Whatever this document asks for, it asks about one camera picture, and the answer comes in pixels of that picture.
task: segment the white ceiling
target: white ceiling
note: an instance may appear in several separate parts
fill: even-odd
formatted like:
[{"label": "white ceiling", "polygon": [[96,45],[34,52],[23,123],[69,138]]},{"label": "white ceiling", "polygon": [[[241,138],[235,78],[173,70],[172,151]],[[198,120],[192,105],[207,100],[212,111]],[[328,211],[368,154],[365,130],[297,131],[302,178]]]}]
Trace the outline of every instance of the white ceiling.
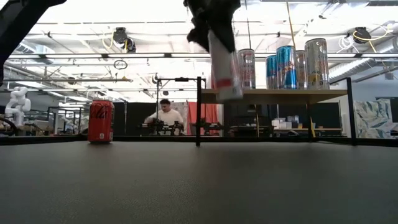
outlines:
[{"label": "white ceiling", "polygon": [[[307,40],[323,37],[327,39],[329,53],[341,50],[340,38],[357,26],[373,30],[372,37],[382,36],[385,31],[379,29],[391,23],[394,32],[398,31],[398,7],[365,7],[364,4],[295,3],[290,4],[292,28],[296,34],[297,49],[303,49]],[[32,28],[25,41],[29,44],[42,44],[55,53],[106,53],[120,52],[110,44],[109,35],[117,27],[125,27],[129,37],[136,42],[137,52],[204,52],[197,44],[189,44],[186,35],[193,28],[192,15],[181,0],[68,0],[65,4],[51,7]],[[242,6],[234,15],[233,26],[236,34],[236,48],[252,48],[256,52],[275,52],[276,48],[289,45],[291,34],[289,17],[284,2],[262,2],[250,4],[248,10]],[[47,37],[50,32],[53,39]],[[361,52],[370,48],[369,44],[354,46]],[[206,61],[150,59],[132,59],[126,70],[118,71],[112,66],[111,73],[119,72],[118,78],[125,76],[132,83],[95,83],[107,88],[153,88],[148,84],[154,73],[162,77],[210,76],[210,64]],[[256,64],[257,85],[265,86],[265,63]],[[43,73],[43,68],[26,67]],[[58,67],[48,67],[53,72]],[[104,66],[62,67],[53,77],[81,75],[86,78],[104,77],[108,71]],[[181,83],[167,84],[169,88],[182,88]],[[185,88],[195,87],[190,83]],[[148,96],[138,92],[124,92],[130,100],[148,100]],[[176,98],[195,98],[196,93],[177,92]]]}]

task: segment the shelf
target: shelf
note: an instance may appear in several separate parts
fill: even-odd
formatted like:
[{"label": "shelf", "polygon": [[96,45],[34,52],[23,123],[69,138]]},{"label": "shelf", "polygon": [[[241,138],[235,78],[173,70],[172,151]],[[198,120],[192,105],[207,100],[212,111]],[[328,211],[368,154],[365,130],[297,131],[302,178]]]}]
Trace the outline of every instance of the shelf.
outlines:
[{"label": "shelf", "polygon": [[[220,103],[216,100],[218,90],[203,89],[202,103]],[[347,95],[347,90],[244,90],[243,99],[224,103],[242,104],[314,104],[321,101]]]}]

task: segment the person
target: person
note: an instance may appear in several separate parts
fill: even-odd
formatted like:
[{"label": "person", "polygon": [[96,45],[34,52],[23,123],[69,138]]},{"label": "person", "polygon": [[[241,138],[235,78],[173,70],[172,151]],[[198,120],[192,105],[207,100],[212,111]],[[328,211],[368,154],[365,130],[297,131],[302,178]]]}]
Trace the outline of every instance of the person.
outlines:
[{"label": "person", "polygon": [[[171,102],[167,99],[163,99],[160,101],[161,110],[158,111],[157,119],[163,121],[166,125],[174,125],[175,121],[183,124],[183,118],[181,114],[173,110],[171,106]],[[145,123],[151,123],[156,119],[156,112],[145,119]]]}]

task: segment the dark gray tabletop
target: dark gray tabletop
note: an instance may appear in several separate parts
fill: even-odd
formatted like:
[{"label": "dark gray tabletop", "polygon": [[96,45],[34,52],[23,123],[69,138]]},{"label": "dark gray tabletop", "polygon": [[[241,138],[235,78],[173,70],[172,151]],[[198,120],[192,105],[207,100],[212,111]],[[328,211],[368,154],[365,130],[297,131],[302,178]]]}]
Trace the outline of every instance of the dark gray tabletop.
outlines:
[{"label": "dark gray tabletop", "polygon": [[398,149],[0,146],[1,223],[398,223]]}]

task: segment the ceiling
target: ceiling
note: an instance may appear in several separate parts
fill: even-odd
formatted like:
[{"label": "ceiling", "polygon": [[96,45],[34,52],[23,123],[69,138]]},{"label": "ceiling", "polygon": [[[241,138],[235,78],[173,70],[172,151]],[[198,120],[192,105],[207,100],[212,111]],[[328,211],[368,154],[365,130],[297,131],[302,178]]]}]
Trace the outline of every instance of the ceiling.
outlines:
[{"label": "ceiling", "polygon": [[[56,54],[120,53],[121,49],[111,45],[111,34],[117,27],[125,27],[128,36],[136,44],[139,53],[178,52],[203,53],[200,46],[188,43],[186,35],[193,28],[192,15],[182,1],[113,1],[67,0],[65,4],[51,7],[32,28],[24,44],[48,47]],[[236,48],[252,48],[257,53],[275,52],[283,45],[292,45],[289,17],[285,2],[248,1],[233,17]],[[398,7],[366,7],[366,3],[327,4],[324,2],[290,3],[292,30],[296,49],[302,50],[304,43],[313,38],[326,38],[329,53],[364,52],[369,44],[353,44],[342,49],[341,41],[355,27],[366,27],[372,38],[385,36],[373,42],[377,45],[398,32]],[[132,58],[125,70],[113,67],[114,60],[78,60],[91,66],[66,66],[72,60],[54,60],[52,65],[35,67],[31,60],[9,60],[15,66],[39,74],[52,73],[50,78],[117,78],[126,77],[132,82],[78,82],[82,88],[101,87],[112,89],[155,88],[151,82],[157,74],[162,78],[210,76],[207,59]],[[257,85],[266,85],[265,62],[256,63]],[[76,88],[58,83],[57,88]],[[196,88],[195,82],[169,82],[164,89]],[[114,91],[116,98],[128,101],[153,101],[156,91]],[[195,91],[170,91],[167,97],[175,101],[196,98]]]}]

